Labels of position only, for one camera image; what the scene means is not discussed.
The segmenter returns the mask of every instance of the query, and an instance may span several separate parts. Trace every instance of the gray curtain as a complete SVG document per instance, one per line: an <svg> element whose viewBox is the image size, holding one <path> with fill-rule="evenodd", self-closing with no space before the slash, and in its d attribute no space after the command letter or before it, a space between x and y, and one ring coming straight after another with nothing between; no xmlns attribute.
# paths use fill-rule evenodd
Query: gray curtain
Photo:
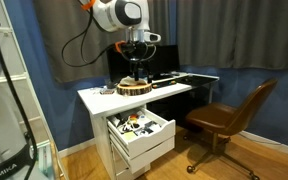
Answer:
<svg viewBox="0 0 288 180"><path fill-rule="evenodd" d="M162 44L169 41L168 0L148 0L151 32L162 36ZM108 74L106 54L99 60L85 67L70 67L62 60L62 48L71 38L80 34L89 20L89 14L83 11L77 0L33 0L36 16L48 54L50 67L57 82L69 82L83 78ZM94 60L108 45L125 40L125 31L114 33L101 31L93 20L83 45L86 62ZM67 63L85 64L81 58L82 37L72 41L64 51Z"/></svg>
<svg viewBox="0 0 288 180"><path fill-rule="evenodd" d="M182 64L288 68L288 0L177 1Z"/></svg>

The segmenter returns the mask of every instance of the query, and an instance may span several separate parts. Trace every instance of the chair seat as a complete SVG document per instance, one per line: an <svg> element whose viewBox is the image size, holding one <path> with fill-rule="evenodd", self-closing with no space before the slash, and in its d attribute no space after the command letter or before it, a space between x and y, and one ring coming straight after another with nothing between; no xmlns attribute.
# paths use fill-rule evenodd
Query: chair seat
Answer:
<svg viewBox="0 0 288 180"><path fill-rule="evenodd" d="M236 108L221 103L211 103L207 106L193 109L186 115L186 121L210 131L229 135L225 132L227 121L231 119Z"/></svg>

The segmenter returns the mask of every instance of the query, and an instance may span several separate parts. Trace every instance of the computer monitor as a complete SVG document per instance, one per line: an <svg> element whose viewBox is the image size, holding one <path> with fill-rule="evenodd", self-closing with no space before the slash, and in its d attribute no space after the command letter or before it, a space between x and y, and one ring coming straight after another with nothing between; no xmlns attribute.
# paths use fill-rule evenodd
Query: computer monitor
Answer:
<svg viewBox="0 0 288 180"><path fill-rule="evenodd" d="M132 75L131 63L123 58L113 48L106 51L109 76L112 83L119 83L121 79Z"/></svg>
<svg viewBox="0 0 288 180"><path fill-rule="evenodd" d="M171 77L170 72L180 70L177 45L156 46L153 58L148 62L148 71L153 80Z"/></svg>

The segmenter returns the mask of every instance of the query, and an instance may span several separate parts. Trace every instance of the chair wheel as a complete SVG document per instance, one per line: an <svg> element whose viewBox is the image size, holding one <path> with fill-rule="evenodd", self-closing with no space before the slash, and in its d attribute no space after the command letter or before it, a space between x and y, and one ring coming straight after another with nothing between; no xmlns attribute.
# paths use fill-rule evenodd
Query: chair wheel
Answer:
<svg viewBox="0 0 288 180"><path fill-rule="evenodd" d="M187 171L188 173L192 173L192 172L195 171L195 167L193 167L193 166L187 166L186 171Z"/></svg>
<svg viewBox="0 0 288 180"><path fill-rule="evenodd" d="M250 176L251 176L252 180L260 180L260 177L256 176L253 173L250 173Z"/></svg>

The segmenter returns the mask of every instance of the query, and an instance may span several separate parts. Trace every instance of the open drawer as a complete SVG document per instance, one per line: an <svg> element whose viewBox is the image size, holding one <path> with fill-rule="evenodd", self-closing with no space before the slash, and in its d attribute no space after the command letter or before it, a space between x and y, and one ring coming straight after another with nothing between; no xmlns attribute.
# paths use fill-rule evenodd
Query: open drawer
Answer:
<svg viewBox="0 0 288 180"><path fill-rule="evenodd" d="M175 146L174 143L174 136L163 141L161 144L151 148L150 150L140 154L139 156L131 159L125 151L122 149L122 147L119 145L119 143L116 141L114 137L111 137L112 139L112 146L114 149L116 149L116 153L119 154L120 157L124 160L126 163L126 166L128 166L128 170L134 174L137 171L141 170L145 166L149 165L151 162L156 160L157 158L161 157L168 151L172 150Z"/></svg>
<svg viewBox="0 0 288 180"><path fill-rule="evenodd" d="M150 134L139 136L134 135L132 138L127 138L125 137L125 134L122 134L118 128L108 120L109 132L111 134L110 138L112 139L114 137L114 141L116 141L116 143L127 154L128 159L133 159L164 141L170 140L172 137L174 141L175 120L167 121L145 108L135 108L131 111L134 113L140 111L147 119L158 124L160 127Z"/></svg>

